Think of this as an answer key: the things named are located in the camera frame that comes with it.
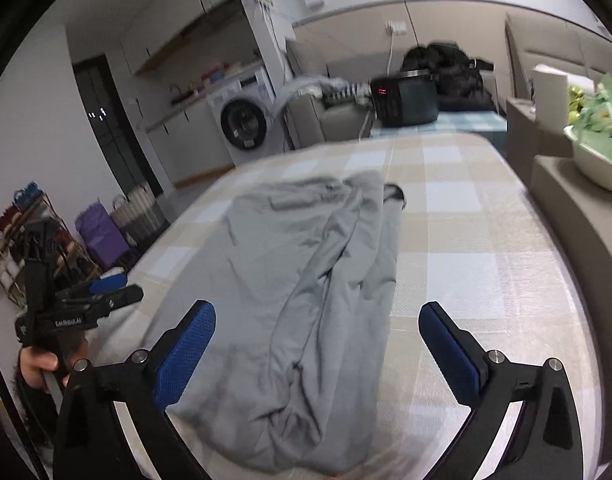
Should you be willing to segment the left hand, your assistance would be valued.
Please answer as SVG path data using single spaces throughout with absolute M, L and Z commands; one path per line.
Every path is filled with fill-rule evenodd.
M 80 359 L 88 358 L 88 340 L 82 338 L 78 348 L 70 354 L 69 368 Z M 48 392 L 48 385 L 44 374 L 55 372 L 59 368 L 59 359 L 52 352 L 36 349 L 34 347 L 21 348 L 18 354 L 18 370 L 21 372 L 26 385 L 33 389 Z

